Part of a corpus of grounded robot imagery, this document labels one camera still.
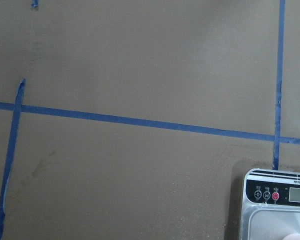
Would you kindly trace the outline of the silver digital kitchen scale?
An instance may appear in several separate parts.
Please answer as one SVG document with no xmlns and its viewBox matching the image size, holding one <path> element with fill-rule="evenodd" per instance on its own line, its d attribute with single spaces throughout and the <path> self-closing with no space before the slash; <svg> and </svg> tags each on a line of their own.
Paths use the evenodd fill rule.
<svg viewBox="0 0 300 240">
<path fill-rule="evenodd" d="M 300 173 L 254 168 L 243 181 L 240 240 L 300 240 Z"/>
</svg>

